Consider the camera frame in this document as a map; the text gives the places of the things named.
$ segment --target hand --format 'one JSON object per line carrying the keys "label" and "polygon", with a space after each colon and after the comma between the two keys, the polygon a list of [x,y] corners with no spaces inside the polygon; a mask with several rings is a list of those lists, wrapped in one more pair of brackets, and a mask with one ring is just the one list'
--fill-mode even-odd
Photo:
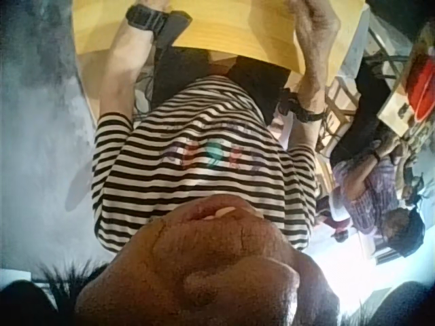
{"label": "hand", "polygon": [[400,145],[399,137],[395,135],[389,136],[381,146],[376,149],[380,158],[384,158],[389,155],[397,146]]}
{"label": "hand", "polygon": [[296,36],[308,73],[322,74],[326,82],[328,60],[340,20],[329,0],[286,0],[296,16]]}
{"label": "hand", "polygon": [[412,153],[405,162],[405,168],[412,168],[416,162],[417,162],[417,154]]}
{"label": "hand", "polygon": [[137,4],[164,12],[169,6],[169,0],[137,0]]}

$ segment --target gray floor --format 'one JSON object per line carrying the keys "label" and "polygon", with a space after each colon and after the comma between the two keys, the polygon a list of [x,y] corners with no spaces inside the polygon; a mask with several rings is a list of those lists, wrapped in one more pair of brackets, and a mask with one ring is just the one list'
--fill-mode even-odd
{"label": "gray floor", "polygon": [[93,234],[94,126],[77,80],[71,0],[2,12],[1,267],[111,259]]}

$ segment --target yellow table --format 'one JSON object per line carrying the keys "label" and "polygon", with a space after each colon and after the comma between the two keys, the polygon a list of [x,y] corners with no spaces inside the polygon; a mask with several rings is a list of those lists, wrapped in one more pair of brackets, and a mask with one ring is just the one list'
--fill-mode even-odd
{"label": "yellow table", "polygon": [[[74,0],[77,54],[106,50],[134,0]],[[331,0],[341,30],[329,62],[330,82],[340,69],[358,26],[364,0]],[[171,0],[171,10],[193,17],[175,46],[255,58],[304,73],[294,17],[283,0]]]}

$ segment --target black pants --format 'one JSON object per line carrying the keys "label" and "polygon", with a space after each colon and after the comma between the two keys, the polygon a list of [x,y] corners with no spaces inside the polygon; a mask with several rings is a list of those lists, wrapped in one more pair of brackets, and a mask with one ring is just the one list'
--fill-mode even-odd
{"label": "black pants", "polygon": [[363,61],[355,81],[361,93],[360,103],[351,127],[332,150],[330,163],[333,168],[342,161],[354,158],[373,140],[390,132],[377,117],[391,93],[385,80],[375,78]]}
{"label": "black pants", "polygon": [[[248,92],[269,125],[289,74],[287,69],[240,56],[227,77]],[[169,48],[156,63],[152,108],[169,100],[196,79],[208,75],[206,50]]]}

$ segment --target plaid shirt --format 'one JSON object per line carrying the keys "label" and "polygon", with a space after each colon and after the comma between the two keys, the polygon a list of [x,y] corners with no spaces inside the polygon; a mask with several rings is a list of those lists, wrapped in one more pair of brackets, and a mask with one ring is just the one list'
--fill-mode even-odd
{"label": "plaid shirt", "polygon": [[363,234],[371,233],[380,225],[381,218],[386,212],[399,207],[396,193],[396,167],[391,163],[389,156],[383,158],[364,181],[366,191],[356,200],[346,200],[345,177],[367,155],[370,155],[370,151],[376,148],[376,144],[374,142],[358,158],[338,163],[332,171],[341,187],[343,204],[351,215],[353,226]]}

